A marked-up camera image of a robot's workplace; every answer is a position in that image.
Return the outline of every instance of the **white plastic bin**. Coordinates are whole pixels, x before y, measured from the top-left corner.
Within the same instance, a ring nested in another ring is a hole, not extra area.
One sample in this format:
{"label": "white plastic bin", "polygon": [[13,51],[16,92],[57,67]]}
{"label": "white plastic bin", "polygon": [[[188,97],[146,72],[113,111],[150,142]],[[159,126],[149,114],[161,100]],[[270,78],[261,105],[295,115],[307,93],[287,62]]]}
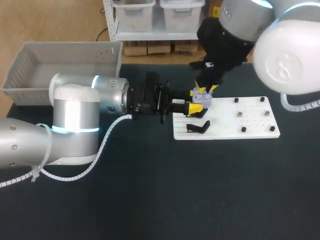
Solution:
{"label": "white plastic bin", "polygon": [[156,0],[145,0],[143,4],[113,2],[119,19],[119,28],[124,32],[151,32],[155,4]]}
{"label": "white plastic bin", "polygon": [[165,28],[170,33],[195,33],[199,27],[205,0],[160,0],[164,9]]}

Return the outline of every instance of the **cardboard box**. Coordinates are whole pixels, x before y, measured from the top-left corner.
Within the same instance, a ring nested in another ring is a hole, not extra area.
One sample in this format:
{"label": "cardboard box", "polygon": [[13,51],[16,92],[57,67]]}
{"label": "cardboard box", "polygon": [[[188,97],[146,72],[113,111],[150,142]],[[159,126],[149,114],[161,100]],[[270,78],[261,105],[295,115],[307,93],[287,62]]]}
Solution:
{"label": "cardboard box", "polygon": [[123,52],[125,56],[146,56],[147,41],[125,41]]}
{"label": "cardboard box", "polygon": [[147,48],[148,48],[148,54],[170,54],[171,42],[170,41],[148,41]]}
{"label": "cardboard box", "polygon": [[193,54],[198,51],[198,40],[179,40],[174,43],[174,53]]}

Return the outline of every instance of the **yellow object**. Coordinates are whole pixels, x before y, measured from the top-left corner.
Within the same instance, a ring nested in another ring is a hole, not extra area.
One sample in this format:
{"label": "yellow object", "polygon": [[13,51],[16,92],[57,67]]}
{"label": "yellow object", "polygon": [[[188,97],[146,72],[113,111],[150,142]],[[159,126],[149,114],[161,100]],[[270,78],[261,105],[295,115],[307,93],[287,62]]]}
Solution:
{"label": "yellow object", "polygon": [[218,86],[219,86],[219,85],[212,85],[212,87],[210,88],[209,93],[210,93],[210,92],[213,92]]}
{"label": "yellow object", "polygon": [[199,91],[200,94],[202,94],[202,93],[206,90],[205,87],[199,87],[197,81],[195,81],[195,86],[196,86],[196,88],[198,89],[198,91]]}
{"label": "yellow object", "polygon": [[203,109],[204,109],[204,106],[202,104],[190,103],[188,115],[200,113]]}
{"label": "yellow object", "polygon": [[220,15],[221,7],[220,6],[214,6],[213,7],[213,17],[218,18]]}

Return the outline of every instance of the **floor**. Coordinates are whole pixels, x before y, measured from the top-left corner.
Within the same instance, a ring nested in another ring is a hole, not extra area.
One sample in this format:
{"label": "floor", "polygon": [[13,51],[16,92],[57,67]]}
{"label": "floor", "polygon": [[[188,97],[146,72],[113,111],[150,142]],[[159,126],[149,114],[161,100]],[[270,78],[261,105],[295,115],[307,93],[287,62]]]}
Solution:
{"label": "floor", "polygon": [[[107,27],[100,13],[102,0],[0,0],[0,84],[24,42],[95,41]],[[109,41],[105,31],[99,41]],[[188,64],[204,56],[166,55],[123,57],[123,63]],[[0,118],[12,101],[0,91]]]}

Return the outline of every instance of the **metal shelf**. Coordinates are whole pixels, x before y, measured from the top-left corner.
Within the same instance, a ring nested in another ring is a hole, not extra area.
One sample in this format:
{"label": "metal shelf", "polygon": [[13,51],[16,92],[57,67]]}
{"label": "metal shelf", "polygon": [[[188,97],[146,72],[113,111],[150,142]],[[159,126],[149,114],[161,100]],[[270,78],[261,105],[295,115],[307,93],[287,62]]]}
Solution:
{"label": "metal shelf", "polygon": [[157,3],[153,9],[153,31],[123,31],[118,18],[114,20],[112,0],[103,0],[105,17],[111,41],[165,41],[165,40],[197,40],[196,32],[167,32],[164,10]]}

